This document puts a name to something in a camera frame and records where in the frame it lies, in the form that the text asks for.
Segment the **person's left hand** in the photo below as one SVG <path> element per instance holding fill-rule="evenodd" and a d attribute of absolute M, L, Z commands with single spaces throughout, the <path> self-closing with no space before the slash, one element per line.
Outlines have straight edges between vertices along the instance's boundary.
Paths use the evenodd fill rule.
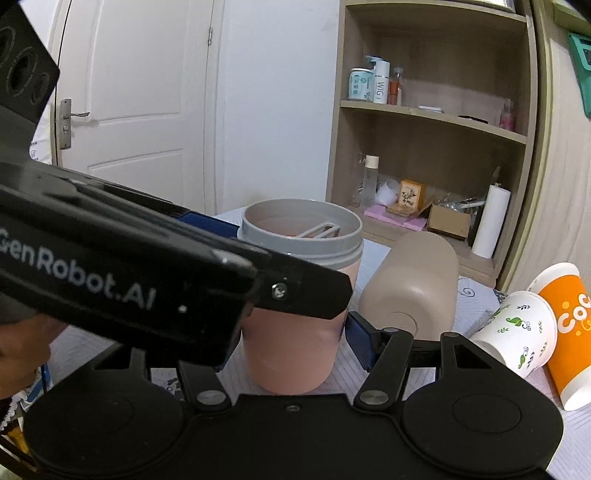
<path fill-rule="evenodd" d="M 50 344 L 66 324 L 43 314 L 1 326 L 1 398 L 29 386 L 37 369 L 50 358 Z"/>

